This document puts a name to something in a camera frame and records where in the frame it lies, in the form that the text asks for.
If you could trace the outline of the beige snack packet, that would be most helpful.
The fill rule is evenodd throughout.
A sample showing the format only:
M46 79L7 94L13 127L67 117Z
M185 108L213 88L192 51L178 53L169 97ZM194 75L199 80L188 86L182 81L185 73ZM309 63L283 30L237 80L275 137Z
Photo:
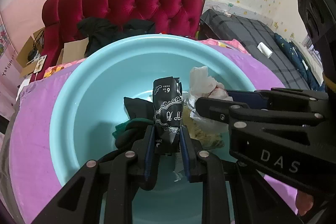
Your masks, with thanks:
M223 148L225 146L223 134L212 134L203 131L190 117L191 110L184 105L182 114L182 124L188 128L191 139L200 141L204 149Z

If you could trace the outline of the white red plastic bag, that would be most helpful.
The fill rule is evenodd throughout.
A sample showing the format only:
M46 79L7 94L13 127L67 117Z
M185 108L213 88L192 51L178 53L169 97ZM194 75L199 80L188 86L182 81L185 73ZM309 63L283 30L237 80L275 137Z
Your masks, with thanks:
M189 93L186 104L189 117L207 134L221 134L228 131L228 124L209 118L210 108L219 108L223 102L232 102L224 84L209 75L208 67L193 67L190 70Z

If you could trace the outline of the black and green glove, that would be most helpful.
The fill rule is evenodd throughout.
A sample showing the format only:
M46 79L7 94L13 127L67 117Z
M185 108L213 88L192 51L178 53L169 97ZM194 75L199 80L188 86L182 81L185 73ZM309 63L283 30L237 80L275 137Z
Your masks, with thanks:
M141 98L123 98L129 120L116 125L112 133L117 149L128 148L143 139L148 126L154 124L153 103Z

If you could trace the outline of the black printed packet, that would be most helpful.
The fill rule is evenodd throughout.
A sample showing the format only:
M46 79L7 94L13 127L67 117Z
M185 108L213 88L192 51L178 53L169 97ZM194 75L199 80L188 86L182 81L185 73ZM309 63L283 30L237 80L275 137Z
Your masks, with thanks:
M156 79L153 83L154 122L161 138L172 144L179 134L184 99L179 77Z

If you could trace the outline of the white cylindrical bottle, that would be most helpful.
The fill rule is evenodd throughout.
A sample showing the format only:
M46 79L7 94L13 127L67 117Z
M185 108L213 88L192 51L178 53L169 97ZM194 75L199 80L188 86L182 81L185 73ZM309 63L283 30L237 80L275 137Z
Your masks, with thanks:
M273 52L263 43L260 42L257 49L268 59L272 56Z

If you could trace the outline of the navy patterned pillow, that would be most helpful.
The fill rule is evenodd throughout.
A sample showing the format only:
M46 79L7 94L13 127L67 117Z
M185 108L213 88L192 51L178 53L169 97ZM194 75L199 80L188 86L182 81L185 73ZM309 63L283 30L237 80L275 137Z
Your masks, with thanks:
M311 90L324 92L325 84L321 85L313 75L310 66L307 64L305 57L302 55L297 46L292 42L287 42L281 35L274 33L274 40L279 46L280 50L285 54L288 60L294 65L298 73L308 84Z

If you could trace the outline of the grey plaid mattress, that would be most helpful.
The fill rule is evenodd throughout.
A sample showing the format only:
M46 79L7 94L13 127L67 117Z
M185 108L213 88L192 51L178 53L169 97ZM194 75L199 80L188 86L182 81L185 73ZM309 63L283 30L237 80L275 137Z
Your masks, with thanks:
M202 14L201 23L209 31L208 35L211 38L238 40L252 57L272 71L284 87L310 89L294 65L276 44L274 32L264 23L237 15L228 17L213 9L208 9ZM267 59L257 49L260 42L263 42L273 52L270 58Z

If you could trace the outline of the light blue plastic basin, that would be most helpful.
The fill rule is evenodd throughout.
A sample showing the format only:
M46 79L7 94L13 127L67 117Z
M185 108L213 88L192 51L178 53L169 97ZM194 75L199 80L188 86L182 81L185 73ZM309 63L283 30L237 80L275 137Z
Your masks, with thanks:
M64 198L56 198L49 214L37 223L103 223L105 200L94 202L88 213L79 203L88 194L88 179L77 174L86 163L116 148L117 126L135 118L153 119L153 83L177 77L189 91L190 70L206 66L209 75L227 89L253 91L254 85L223 54L191 39L172 35L134 36L112 43L90 55L72 72L52 111L50 151L61 185L74 183Z

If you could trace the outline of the red tufted velvet sofa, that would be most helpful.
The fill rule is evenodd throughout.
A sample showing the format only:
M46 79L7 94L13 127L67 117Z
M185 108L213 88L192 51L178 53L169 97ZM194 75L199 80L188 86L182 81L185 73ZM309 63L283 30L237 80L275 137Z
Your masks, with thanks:
M77 24L95 17L123 26L131 19L155 23L155 34L194 38L204 0L46 0L42 21L46 27L57 24L64 42L85 39Z

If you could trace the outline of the purple quilted table cover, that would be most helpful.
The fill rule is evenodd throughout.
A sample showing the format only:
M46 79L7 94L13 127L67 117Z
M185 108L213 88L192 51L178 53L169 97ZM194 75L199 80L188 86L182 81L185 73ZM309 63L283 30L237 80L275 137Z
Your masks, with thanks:
M284 88L279 78L252 56L215 45L207 45L235 63L257 89ZM79 64L72 65L49 78L23 88L18 102L9 142L9 174L15 202L23 220L31 223L51 198L60 190L52 166L49 127L52 109L65 81ZM266 175L266 180L282 199L297 213L297 190Z

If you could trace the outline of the brown cardboard box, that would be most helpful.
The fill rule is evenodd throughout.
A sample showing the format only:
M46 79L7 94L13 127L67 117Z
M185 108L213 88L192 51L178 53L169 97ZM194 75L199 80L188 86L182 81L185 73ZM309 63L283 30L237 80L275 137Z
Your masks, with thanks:
M64 42L57 24L42 28L29 37L17 56L20 76L33 75L33 81L79 64L85 60L88 38Z

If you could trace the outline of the black clothes on sofa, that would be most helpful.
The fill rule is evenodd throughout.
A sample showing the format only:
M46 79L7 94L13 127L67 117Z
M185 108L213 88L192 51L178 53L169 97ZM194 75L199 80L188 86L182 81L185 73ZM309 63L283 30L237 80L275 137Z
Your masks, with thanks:
M90 17L80 21L77 28L84 38L88 38L84 57L89 57L116 41L155 33L155 23L143 19L131 19L120 27L112 24L108 19Z

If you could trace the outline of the pink cartoon cat curtain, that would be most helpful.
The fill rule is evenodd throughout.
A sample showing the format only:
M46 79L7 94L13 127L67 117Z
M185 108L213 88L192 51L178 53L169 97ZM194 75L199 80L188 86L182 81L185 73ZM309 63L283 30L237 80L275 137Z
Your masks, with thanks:
M22 82L22 67L17 62L17 51L1 20L1 58L0 58L0 111L1 116L10 120L14 114L17 94Z

